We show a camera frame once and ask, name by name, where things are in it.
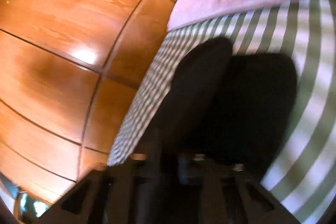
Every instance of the striped mattress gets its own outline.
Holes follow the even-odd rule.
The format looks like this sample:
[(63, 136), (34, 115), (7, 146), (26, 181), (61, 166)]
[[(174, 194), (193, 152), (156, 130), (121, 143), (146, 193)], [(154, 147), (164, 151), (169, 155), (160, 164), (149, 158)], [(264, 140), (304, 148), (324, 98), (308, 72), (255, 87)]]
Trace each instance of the striped mattress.
[(336, 194), (335, 0), (283, 3), (217, 17), (165, 37), (112, 147), (109, 165), (133, 151), (170, 89), (179, 61), (195, 46), (224, 35), (236, 54), (292, 57), (298, 94), (283, 142), (262, 184), (301, 223), (314, 224)]

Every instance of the striped bed sheet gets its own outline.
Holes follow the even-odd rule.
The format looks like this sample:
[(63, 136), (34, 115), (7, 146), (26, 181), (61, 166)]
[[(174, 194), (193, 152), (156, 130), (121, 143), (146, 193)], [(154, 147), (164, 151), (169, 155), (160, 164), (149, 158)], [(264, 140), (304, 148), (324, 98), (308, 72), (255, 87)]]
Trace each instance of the striped bed sheet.
[(282, 151), (262, 179), (301, 223), (316, 223), (336, 195), (336, 0), (283, 3), (217, 17), (171, 31), (155, 56), (112, 147), (108, 164), (133, 151), (170, 89), (179, 61), (195, 46), (224, 35), (236, 54), (292, 57), (298, 94)]

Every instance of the green and white striped fabric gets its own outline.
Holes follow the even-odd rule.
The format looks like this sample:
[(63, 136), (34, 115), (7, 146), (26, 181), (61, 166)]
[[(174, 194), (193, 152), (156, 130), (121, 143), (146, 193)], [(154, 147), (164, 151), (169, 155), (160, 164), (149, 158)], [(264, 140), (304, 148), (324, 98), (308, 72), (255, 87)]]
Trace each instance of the green and white striped fabric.
[(282, 52), (296, 65), (298, 95), (283, 149), (262, 180), (301, 222), (316, 223), (336, 194), (335, 0), (283, 3), (210, 19), (164, 39), (115, 139), (109, 165), (133, 151), (168, 93), (179, 61), (224, 35), (237, 54)]

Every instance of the wooden wall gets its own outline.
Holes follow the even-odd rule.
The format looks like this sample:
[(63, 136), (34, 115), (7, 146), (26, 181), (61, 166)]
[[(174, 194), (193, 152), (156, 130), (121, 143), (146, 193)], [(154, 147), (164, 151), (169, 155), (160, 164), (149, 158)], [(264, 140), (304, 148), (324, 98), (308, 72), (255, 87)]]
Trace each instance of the wooden wall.
[(54, 203), (115, 135), (176, 0), (0, 0), (0, 172)]

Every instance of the wooden floor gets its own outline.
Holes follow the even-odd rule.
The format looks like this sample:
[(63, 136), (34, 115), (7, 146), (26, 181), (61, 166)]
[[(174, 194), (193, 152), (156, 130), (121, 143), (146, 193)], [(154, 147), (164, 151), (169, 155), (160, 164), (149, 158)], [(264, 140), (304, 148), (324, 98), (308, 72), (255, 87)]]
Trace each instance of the wooden floor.
[(115, 135), (176, 0), (0, 0), (0, 172), (54, 203)]

